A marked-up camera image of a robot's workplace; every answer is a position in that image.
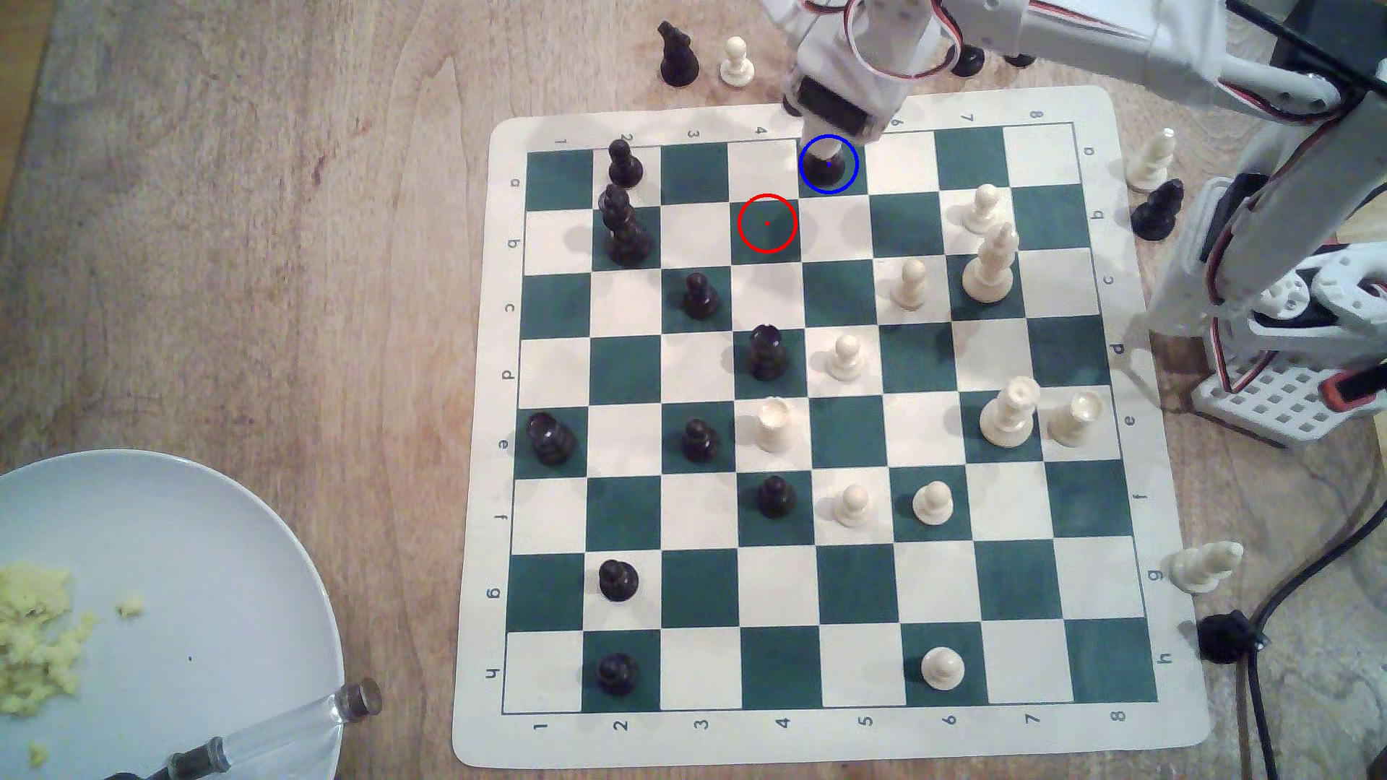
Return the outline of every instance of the white chess piece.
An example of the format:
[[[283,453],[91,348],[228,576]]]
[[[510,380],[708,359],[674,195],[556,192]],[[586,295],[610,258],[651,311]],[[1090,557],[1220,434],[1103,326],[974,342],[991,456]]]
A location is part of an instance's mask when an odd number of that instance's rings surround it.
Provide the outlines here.
[[[1171,559],[1171,582],[1184,593],[1208,593],[1243,562],[1243,545],[1211,541],[1180,550]]]
[[[936,647],[920,659],[920,676],[931,688],[950,691],[963,681],[963,656],[947,647]]]
[[[972,208],[963,215],[963,226],[972,233],[986,236],[988,230],[997,226],[997,201],[1001,193],[993,185],[982,185],[972,193]]]
[[[900,266],[900,282],[890,289],[890,300],[904,310],[915,311],[925,304],[925,264],[910,258]]]
[[[915,518],[927,526],[943,525],[953,516],[953,491],[942,482],[931,482],[915,491],[910,507],[915,511]]]
[[[994,304],[1007,297],[1014,282],[1011,261],[1019,246],[1021,237],[1011,222],[993,228],[978,247],[978,257],[963,268],[963,291],[979,304]]]
[[[1032,412],[1040,401],[1040,386],[1029,376],[1018,376],[988,401],[978,418],[982,436],[997,447],[1019,447],[1035,430]]]
[[[723,76],[723,83],[735,87],[752,83],[752,79],[756,78],[756,65],[746,58],[746,42],[734,35],[727,39],[723,49],[727,51],[727,58],[717,69],[718,75]]]
[[[1150,193],[1171,178],[1171,162],[1175,161],[1175,130],[1165,128],[1161,135],[1142,144],[1132,162],[1128,164],[1128,187],[1137,193]]]
[[[1103,415],[1103,397],[1093,390],[1075,393],[1069,402],[1054,411],[1050,425],[1050,439],[1065,447],[1082,447],[1093,432],[1093,423]]]

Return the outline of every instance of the white square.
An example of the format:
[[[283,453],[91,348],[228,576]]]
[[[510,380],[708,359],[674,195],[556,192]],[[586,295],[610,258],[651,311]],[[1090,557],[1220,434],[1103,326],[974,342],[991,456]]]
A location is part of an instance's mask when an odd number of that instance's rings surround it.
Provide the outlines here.
[[[1054,537],[1044,464],[968,464],[967,470],[974,539]]]
[[[592,212],[588,210],[526,212],[524,241],[526,276],[592,271]]]
[[[982,662],[990,704],[1074,701],[1064,620],[985,620]]]
[[[890,291],[900,283],[900,271],[907,260],[925,264],[925,303],[917,310],[900,308]],[[872,262],[877,280],[877,323],[904,325],[918,322],[949,322],[949,265],[943,255],[892,257]]]
[[[512,555],[583,552],[588,548],[588,480],[517,479],[512,515]]]
[[[660,473],[660,405],[588,407],[588,476]]]
[[[1099,314],[1099,287],[1087,248],[1017,253],[1026,316]]]
[[[731,401],[732,332],[660,336],[660,400],[666,404]]]
[[[809,545],[736,551],[742,626],[817,626],[818,552]]]
[[[583,709],[583,631],[506,634],[505,712]]]
[[[660,476],[660,548],[736,547],[736,475]]]
[[[732,203],[763,193],[799,193],[799,154],[795,139],[727,144],[727,193]]]
[[[662,326],[660,269],[601,271],[592,279],[592,336],[655,336]]]
[[[799,247],[804,262],[871,257],[871,210],[867,196],[800,200]]]
[[[732,421],[736,439],[736,470],[739,472],[804,472],[814,465],[810,447],[809,398],[781,398],[789,407],[791,446],[784,452],[767,452],[756,444],[756,430],[760,423],[756,415],[767,398],[742,398],[732,404]]]
[[[888,393],[881,405],[888,465],[950,466],[967,462],[957,393]]]
[[[614,558],[635,566],[641,577],[635,595],[612,601],[598,587],[598,568]],[[621,550],[583,557],[583,630],[637,631],[660,627],[660,551]]]
[[[906,704],[900,623],[818,627],[824,706]]]
[[[587,339],[526,339],[520,341],[519,404],[522,409],[588,405],[592,353]]]
[[[804,326],[804,278],[798,262],[732,266],[732,329]]]
[[[867,192],[932,193],[939,189],[935,133],[886,133],[867,144]]]
[[[902,623],[982,620],[972,543],[897,541],[896,601]]]
[[[828,373],[839,336],[856,336],[864,361],[863,373],[841,382]],[[804,365],[809,366],[809,397],[881,396],[881,332],[875,325],[841,325],[804,329]]]
[[[741,629],[664,629],[660,666],[660,709],[742,708]]]
[[[1013,187],[1079,183],[1079,150],[1074,125],[1031,125],[1001,129],[1007,147],[1007,178]]]
[[[1065,618],[1140,618],[1146,613],[1132,537],[1057,539],[1054,568],[1060,575],[1060,605]]]
[[[1001,390],[1017,376],[1035,376],[1025,319],[972,319],[953,323],[958,390]]]
[[[814,469],[810,479],[814,493],[814,544],[889,544],[896,539],[890,472],[886,468]],[[838,494],[852,484],[865,487],[870,498],[867,522],[857,527],[847,527],[834,518]]]
[[[660,268],[731,265],[734,240],[727,203],[660,207]]]

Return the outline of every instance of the green square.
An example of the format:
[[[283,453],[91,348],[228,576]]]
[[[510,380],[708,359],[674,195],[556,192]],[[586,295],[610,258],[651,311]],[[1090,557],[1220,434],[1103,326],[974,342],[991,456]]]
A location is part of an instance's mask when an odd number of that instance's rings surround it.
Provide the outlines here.
[[[736,551],[666,550],[660,558],[666,629],[736,626]]]
[[[931,482],[947,484],[954,500],[954,514],[938,526],[920,522],[914,508],[915,493]],[[963,466],[897,466],[890,469],[890,509],[896,541],[964,541],[972,539],[972,520],[968,514],[968,475]]]
[[[717,290],[723,301],[713,316],[694,319],[684,311],[685,279],[698,271],[707,276],[707,283]],[[713,268],[666,268],[660,272],[662,303],[660,319],[664,333],[710,333],[732,329],[732,269],[720,265]]]
[[[526,155],[524,210],[592,208],[592,150],[531,151]]]
[[[727,204],[732,230],[732,265],[798,262],[799,218],[796,212],[791,212],[791,208],[799,208],[799,201],[789,200],[789,208],[785,208],[784,203],[770,197],[750,203]],[[738,228],[741,228],[741,235],[738,233]],[[775,251],[756,251],[752,247]]]
[[[945,254],[939,193],[870,196],[872,257]]]
[[[1083,185],[1013,187],[1011,212],[1022,250],[1065,250],[1089,246],[1089,211]]]
[[[635,661],[635,688],[619,697],[598,686],[598,663],[613,652]],[[660,631],[583,633],[583,712],[657,712],[660,709]]]
[[[834,544],[818,552],[820,623],[895,623],[896,548]]]
[[[635,210],[635,221],[651,235],[651,254],[635,268],[660,266],[660,207],[645,205]],[[612,230],[602,223],[602,212],[592,211],[592,271],[626,271],[612,262]]]
[[[822,706],[818,626],[742,629],[742,709]]]
[[[583,630],[583,554],[512,555],[508,631]]]
[[[712,473],[736,470],[736,440],[732,421],[736,414],[731,401],[700,401],[696,404],[664,404],[660,407],[660,450],[663,473]],[[718,436],[717,454],[706,464],[695,464],[684,457],[684,426],[691,419],[713,426]]]
[[[756,505],[761,483],[771,472],[736,475],[736,543],[741,547],[814,544],[814,487],[809,472],[775,473],[795,489],[795,508],[774,519]]]
[[[588,402],[659,404],[660,337],[620,336],[592,339],[588,368]]]
[[[983,620],[1061,618],[1054,541],[975,541],[978,600]]]
[[[660,203],[723,203],[727,197],[727,144],[680,143],[660,147]]]
[[[592,311],[588,273],[526,276],[520,283],[520,337],[587,336]]]
[[[870,260],[806,262],[804,325],[875,325],[877,280]]]
[[[534,457],[534,447],[526,434],[526,423],[530,415],[545,411],[553,419],[562,422],[573,430],[578,446],[573,450],[573,457],[556,466],[546,466]],[[516,436],[512,441],[516,458],[516,479],[549,479],[559,476],[587,476],[588,473],[588,408],[566,407],[555,409],[516,409]]]
[[[951,648],[963,658],[963,681],[953,690],[936,690],[920,675],[920,661],[936,647]],[[900,650],[904,655],[906,706],[988,704],[988,669],[982,656],[981,623],[902,623]]]
[[[972,190],[981,185],[1006,187],[1007,144],[1001,128],[935,130],[939,189]]]
[[[1031,362],[1042,387],[1108,384],[1103,315],[1042,316],[1026,321]]]
[[[881,382],[886,393],[936,393],[958,389],[953,326],[947,322],[882,325]]]
[[[1074,701],[1155,701],[1146,618],[1065,620]]]
[[[994,304],[981,304],[963,289],[963,269],[978,255],[951,254],[945,258],[949,266],[949,315],[963,319],[1021,319],[1026,315],[1021,300],[1021,268],[1011,261],[1011,291]]]
[[[1054,536],[1132,533],[1132,505],[1128,502],[1122,461],[1046,464],[1044,477]]]
[[[988,401],[997,397],[996,390],[979,393],[958,393],[958,409],[963,414],[963,454],[970,464],[1024,464],[1043,459],[1040,454],[1039,423],[1031,437],[1019,447],[997,447],[982,436],[978,419]]]
[[[781,340],[789,354],[789,368],[775,379],[763,382],[752,376],[752,332],[732,334],[732,387],[736,398],[798,398],[809,394],[804,373],[804,332],[781,330]]]
[[[660,477],[588,479],[588,550],[659,550]]]

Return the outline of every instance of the yellow food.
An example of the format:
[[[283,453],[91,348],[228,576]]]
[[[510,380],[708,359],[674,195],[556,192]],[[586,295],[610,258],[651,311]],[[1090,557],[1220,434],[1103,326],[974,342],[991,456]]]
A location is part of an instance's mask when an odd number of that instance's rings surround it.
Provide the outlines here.
[[[0,566],[0,713],[28,716],[78,690],[72,670],[96,615],[87,612],[51,641],[47,626],[72,611],[71,573],[21,561]]]

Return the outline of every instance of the black pawn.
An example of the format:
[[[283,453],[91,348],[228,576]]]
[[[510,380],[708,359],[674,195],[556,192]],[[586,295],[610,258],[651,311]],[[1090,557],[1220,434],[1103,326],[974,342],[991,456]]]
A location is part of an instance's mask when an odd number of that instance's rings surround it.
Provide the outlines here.
[[[641,183],[641,176],[645,175],[645,165],[631,154],[631,144],[626,143],[624,139],[616,139],[612,146],[608,147],[608,154],[612,155],[612,165],[608,165],[608,178],[612,183],[631,189]]]
[[[660,78],[670,86],[688,86],[698,78],[698,57],[689,47],[689,36],[670,22],[657,28],[664,39],[664,60],[660,61]]]
[[[756,508],[767,518],[784,518],[795,509],[795,486],[779,475],[771,475],[756,491]]]
[[[1175,230],[1175,215],[1184,201],[1184,182],[1171,179],[1151,192],[1146,203],[1132,210],[1132,232],[1139,239],[1160,241]]]
[[[707,275],[695,271],[684,278],[684,311],[694,319],[707,319],[713,316],[723,298],[709,283]]]
[[[603,561],[598,566],[598,587],[609,601],[626,601],[641,587],[641,575],[626,561]]]
[[[549,412],[534,412],[526,422],[526,434],[534,457],[546,466],[556,466],[573,457],[578,437]]]

